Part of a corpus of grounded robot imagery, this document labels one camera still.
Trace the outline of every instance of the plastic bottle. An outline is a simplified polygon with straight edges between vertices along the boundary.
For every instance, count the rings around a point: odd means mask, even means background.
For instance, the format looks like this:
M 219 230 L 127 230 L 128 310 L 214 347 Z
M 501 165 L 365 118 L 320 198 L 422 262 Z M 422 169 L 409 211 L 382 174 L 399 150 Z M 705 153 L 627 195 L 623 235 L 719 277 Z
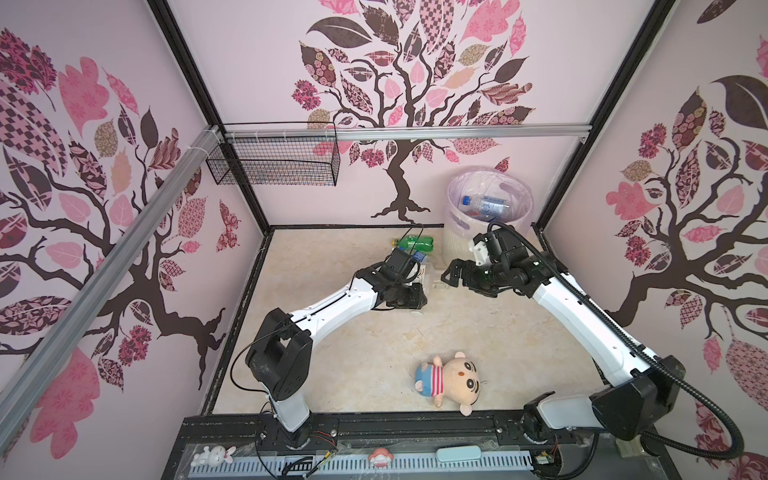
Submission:
M 465 195 L 458 209 L 465 215 L 484 222 L 494 219 L 503 220 L 509 215 L 509 205 L 506 200 L 487 195 Z
M 432 237 L 417 237 L 416 235 L 409 235 L 402 240 L 399 238 L 392 239 L 393 247 L 400 247 L 406 252 L 411 251 L 411 248 L 417 252 L 431 252 L 434 246 Z

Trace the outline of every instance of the small figurine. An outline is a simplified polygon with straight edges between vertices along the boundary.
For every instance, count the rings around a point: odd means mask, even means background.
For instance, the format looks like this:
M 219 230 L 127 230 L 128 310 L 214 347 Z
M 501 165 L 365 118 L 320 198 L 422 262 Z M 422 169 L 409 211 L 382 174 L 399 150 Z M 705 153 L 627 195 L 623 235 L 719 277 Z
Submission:
M 475 364 L 462 352 L 457 352 L 453 360 L 442 364 L 436 356 L 432 365 L 427 362 L 416 369 L 416 392 L 431 396 L 435 406 L 442 406 L 442 397 L 457 402 L 458 410 L 464 415 L 472 413 L 472 404 L 480 395 L 480 378 Z
M 395 456 L 384 448 L 378 448 L 371 455 L 368 455 L 368 461 L 371 462 L 371 466 L 374 468 L 389 467 L 394 459 Z
M 190 466 L 197 467 L 199 465 L 208 465 L 211 468 L 216 468 L 221 465 L 221 462 L 232 463 L 232 454 L 237 450 L 237 447 L 229 447 L 228 450 L 224 450 L 221 445 L 216 445 L 213 449 L 209 450 L 207 446 L 203 447 L 203 453 L 196 453 L 192 458 Z

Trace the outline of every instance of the butterfly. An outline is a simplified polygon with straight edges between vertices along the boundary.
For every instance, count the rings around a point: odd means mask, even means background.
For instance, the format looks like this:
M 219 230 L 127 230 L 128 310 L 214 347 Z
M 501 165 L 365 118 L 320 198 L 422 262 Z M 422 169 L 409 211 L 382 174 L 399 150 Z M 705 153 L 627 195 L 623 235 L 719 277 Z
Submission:
M 224 205 L 224 202 L 221 200 L 219 200 L 219 211 L 221 212 L 221 220 L 224 221 L 224 232 L 221 233 L 219 241 L 216 242 L 217 252 L 227 247 L 234 248 L 238 245 L 235 230 L 237 230 L 241 221 L 237 219 L 237 215 L 230 213 L 229 207 Z

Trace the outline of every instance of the aluminum rail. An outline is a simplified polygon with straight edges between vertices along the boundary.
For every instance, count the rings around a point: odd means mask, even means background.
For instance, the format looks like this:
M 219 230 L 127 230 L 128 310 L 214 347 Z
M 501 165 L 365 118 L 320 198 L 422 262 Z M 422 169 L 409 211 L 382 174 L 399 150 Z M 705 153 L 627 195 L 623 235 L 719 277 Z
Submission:
M 238 125 L 228 124 L 231 129 Z M 589 124 L 469 125 L 465 127 L 388 127 L 337 128 L 338 141 L 416 140 L 428 138 L 500 138 L 500 137 L 586 137 Z M 226 133 L 227 138 L 292 138 L 333 136 L 330 129 L 240 130 Z
M 197 136 L 160 190 L 0 394 L 0 450 L 5 449 L 13 439 L 45 390 L 69 361 L 83 334 L 123 280 L 195 170 L 219 144 L 217 132 L 216 127 L 208 126 Z

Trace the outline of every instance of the green plastic bottle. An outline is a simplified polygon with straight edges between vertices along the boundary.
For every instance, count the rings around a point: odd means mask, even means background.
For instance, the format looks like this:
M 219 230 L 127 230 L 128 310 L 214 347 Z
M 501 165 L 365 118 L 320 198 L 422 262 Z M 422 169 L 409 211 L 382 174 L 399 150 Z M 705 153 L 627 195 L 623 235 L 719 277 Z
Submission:
M 410 251 L 411 248 L 416 250 L 417 252 L 426 252 L 429 253 L 432 251 L 432 248 L 434 246 L 432 245 L 432 242 L 434 240 L 432 237 L 417 237 L 416 235 L 409 235 L 402 240 L 399 238 L 393 238 L 392 239 L 392 246 L 393 247 L 400 247 L 403 250 Z

